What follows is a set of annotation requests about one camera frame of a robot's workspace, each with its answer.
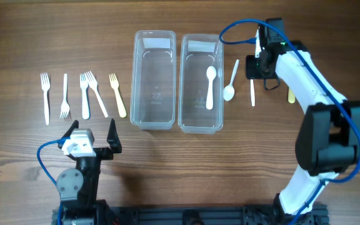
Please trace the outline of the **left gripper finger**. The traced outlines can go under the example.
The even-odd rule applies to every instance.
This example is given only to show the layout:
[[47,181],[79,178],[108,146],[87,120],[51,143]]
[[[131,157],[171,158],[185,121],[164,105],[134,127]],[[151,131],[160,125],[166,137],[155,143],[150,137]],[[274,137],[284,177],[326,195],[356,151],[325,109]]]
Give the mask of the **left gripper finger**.
[[71,124],[71,127],[64,133],[61,139],[69,138],[72,132],[78,128],[79,128],[79,121],[74,120],[74,122]]
[[109,147],[111,148],[113,153],[122,153],[122,146],[118,137],[116,123],[114,119],[111,119],[106,141],[109,144]]

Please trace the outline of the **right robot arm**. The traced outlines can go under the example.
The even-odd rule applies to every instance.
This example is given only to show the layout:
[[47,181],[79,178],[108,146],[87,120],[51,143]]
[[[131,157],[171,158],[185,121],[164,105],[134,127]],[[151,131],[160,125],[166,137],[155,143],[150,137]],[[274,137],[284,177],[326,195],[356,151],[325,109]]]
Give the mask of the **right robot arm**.
[[295,143],[298,166],[271,214],[274,224],[297,224],[327,184],[345,183],[359,172],[360,101],[337,92],[299,41],[256,41],[246,62],[248,79],[282,80],[304,112]]

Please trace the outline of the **yellow plastic spoon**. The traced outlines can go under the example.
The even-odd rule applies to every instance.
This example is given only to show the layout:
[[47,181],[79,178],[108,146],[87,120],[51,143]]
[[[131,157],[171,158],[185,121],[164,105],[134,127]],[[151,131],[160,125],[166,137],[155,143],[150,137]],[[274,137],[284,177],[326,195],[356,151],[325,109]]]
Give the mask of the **yellow plastic spoon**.
[[287,101],[290,104],[294,104],[296,102],[296,97],[290,88],[287,90]]

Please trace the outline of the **white spoon thin handle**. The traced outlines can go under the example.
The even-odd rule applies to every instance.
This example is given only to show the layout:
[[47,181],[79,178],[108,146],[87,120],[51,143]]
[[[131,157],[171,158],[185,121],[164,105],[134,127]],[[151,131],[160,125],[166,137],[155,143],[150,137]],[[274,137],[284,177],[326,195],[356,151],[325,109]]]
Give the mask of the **white spoon thin handle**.
[[256,105],[256,97],[254,90],[254,80],[250,79],[250,95],[251,95],[251,106],[254,107]]

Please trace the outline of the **white spoon wide handle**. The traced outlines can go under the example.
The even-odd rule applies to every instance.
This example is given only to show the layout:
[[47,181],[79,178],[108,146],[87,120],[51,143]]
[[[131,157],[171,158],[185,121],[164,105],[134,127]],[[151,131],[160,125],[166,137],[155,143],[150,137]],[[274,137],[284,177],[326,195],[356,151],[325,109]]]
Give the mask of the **white spoon wide handle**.
[[206,98],[206,109],[211,110],[213,108],[213,81],[217,76],[217,71],[214,66],[209,66],[206,71],[208,79],[208,89]]

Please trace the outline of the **yellow plastic fork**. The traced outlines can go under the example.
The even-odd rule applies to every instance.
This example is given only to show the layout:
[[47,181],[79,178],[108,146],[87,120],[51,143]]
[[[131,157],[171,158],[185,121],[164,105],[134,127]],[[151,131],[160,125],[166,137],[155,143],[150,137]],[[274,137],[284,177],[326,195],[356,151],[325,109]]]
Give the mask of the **yellow plastic fork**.
[[119,81],[114,73],[109,75],[109,81],[115,93],[119,116],[121,118],[125,118],[127,116],[127,112],[119,91]]

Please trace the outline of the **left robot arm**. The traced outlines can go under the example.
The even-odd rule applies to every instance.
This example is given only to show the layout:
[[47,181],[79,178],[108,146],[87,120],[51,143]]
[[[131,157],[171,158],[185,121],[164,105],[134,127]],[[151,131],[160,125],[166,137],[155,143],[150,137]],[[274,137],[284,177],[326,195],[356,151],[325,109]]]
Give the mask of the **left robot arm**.
[[107,134],[108,147],[94,147],[90,129],[80,129],[75,120],[58,141],[58,148],[76,162],[76,167],[64,170],[56,179],[60,205],[52,212],[51,224],[119,224],[119,218],[105,200],[98,200],[101,162],[110,161],[122,152],[115,120]]

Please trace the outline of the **white spoon slanted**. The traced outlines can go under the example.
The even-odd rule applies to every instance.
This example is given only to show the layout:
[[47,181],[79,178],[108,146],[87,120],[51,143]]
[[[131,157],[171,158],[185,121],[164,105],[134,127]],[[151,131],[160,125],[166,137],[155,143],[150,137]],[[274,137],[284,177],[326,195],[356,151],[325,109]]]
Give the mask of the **white spoon slanted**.
[[239,66],[239,60],[237,59],[232,70],[231,80],[229,84],[224,88],[223,97],[225,101],[230,101],[234,97],[235,94],[234,79],[238,71],[238,66]]

